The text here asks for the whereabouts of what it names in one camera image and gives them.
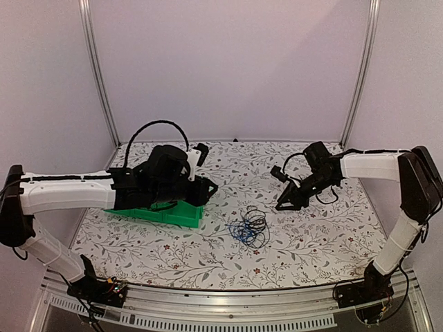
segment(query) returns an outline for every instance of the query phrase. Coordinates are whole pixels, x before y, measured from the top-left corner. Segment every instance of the green plastic crate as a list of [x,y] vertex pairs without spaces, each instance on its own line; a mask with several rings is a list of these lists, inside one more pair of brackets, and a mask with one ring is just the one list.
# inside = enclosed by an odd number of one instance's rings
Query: green plastic crate
[[[152,209],[160,209],[168,206],[169,203],[154,204]],[[107,210],[107,212],[119,214],[121,216],[130,216],[159,223],[170,223],[183,227],[198,228],[200,219],[203,217],[203,206],[195,207],[183,201],[179,201],[172,209],[164,211],[151,211],[148,209],[132,209],[132,210]]]

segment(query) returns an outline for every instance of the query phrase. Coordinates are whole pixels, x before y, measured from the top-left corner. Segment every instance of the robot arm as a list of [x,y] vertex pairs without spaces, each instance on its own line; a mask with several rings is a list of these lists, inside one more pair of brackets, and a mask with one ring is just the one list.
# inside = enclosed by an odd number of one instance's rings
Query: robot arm
[[92,263],[53,237],[34,214],[69,208],[127,210],[154,203],[184,200],[205,205],[217,185],[195,175],[208,154],[199,144],[184,152],[170,145],[156,146],[144,163],[111,168],[94,174],[46,176],[10,168],[0,195],[0,243],[21,248],[70,283],[70,295],[110,306],[123,305],[125,282],[97,279]]
[[443,184],[437,168],[425,147],[411,151],[349,150],[331,155],[322,142],[303,151],[312,175],[297,181],[274,166],[271,174],[282,182],[289,181],[277,210],[300,210],[309,205],[310,197],[344,178],[379,178],[400,182],[401,205],[397,223],[386,245],[365,270],[364,281],[336,288],[340,307],[354,306],[392,295],[390,276],[413,249],[428,220],[442,204]]

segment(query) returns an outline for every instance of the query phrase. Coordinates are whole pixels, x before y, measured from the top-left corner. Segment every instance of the vertical metal pole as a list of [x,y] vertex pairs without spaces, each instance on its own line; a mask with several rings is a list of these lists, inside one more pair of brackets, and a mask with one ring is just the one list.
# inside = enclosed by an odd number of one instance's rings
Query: vertical metal pole
[[96,81],[98,97],[102,105],[103,115],[105,116],[106,125],[108,127],[109,134],[111,135],[112,142],[116,147],[118,147],[120,145],[120,139],[118,137],[114,117],[112,116],[111,107],[109,106],[109,100],[105,89],[105,83],[103,81],[100,62],[98,61],[97,46],[92,27],[89,0],[79,0],[79,4],[80,14],[82,16],[84,37],[86,39],[89,59],[91,60],[94,80]]
[[368,18],[368,28],[366,30],[365,44],[363,47],[363,56],[361,58],[359,75],[355,85],[354,95],[352,96],[351,107],[349,113],[347,114],[345,128],[343,130],[340,139],[340,144],[342,147],[347,147],[352,127],[354,126],[355,117],[359,109],[360,99],[363,93],[363,87],[365,85],[366,75],[368,74],[372,48],[374,46],[375,33],[377,29],[377,20],[379,18],[379,6],[380,6],[380,0],[371,0],[369,18]]

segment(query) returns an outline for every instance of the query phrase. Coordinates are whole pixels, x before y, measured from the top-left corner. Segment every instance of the table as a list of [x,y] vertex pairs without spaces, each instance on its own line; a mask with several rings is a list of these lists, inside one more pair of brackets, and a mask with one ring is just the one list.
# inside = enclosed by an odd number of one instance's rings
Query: table
[[[133,167],[147,160],[153,146],[135,143]],[[171,143],[184,148],[183,144]],[[199,229],[141,221],[90,209],[73,251],[91,259],[98,276],[117,276],[134,284],[175,288],[240,290],[293,288],[360,278],[386,241],[360,183],[346,179],[336,188],[339,200],[323,205],[311,199],[299,212],[278,212],[276,199],[286,184],[269,171],[302,151],[301,142],[205,142],[210,153],[197,172],[219,185],[205,207]],[[336,154],[337,144],[326,144]],[[113,167],[123,164],[119,148]],[[288,173],[310,174],[303,157]],[[329,191],[322,201],[333,201]],[[232,238],[228,224],[248,209],[266,213],[270,241],[252,249]]]

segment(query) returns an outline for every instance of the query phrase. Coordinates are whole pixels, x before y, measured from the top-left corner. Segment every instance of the white wall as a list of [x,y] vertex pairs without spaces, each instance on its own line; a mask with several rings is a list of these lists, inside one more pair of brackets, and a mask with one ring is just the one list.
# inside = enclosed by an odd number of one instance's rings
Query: white wall
[[[198,139],[338,141],[367,0],[91,2],[122,141],[159,118]],[[152,128],[141,140],[179,139]]]
[[[382,1],[374,51],[350,147],[429,148],[443,174],[443,3]],[[390,231],[399,211],[396,183],[365,181]],[[443,331],[443,213],[431,220],[411,257],[431,312]]]
[[[77,0],[0,1],[0,182],[14,163],[46,174],[93,172],[113,146],[84,43]],[[68,243],[78,210],[40,216]],[[0,246],[0,331],[25,329],[44,274]]]

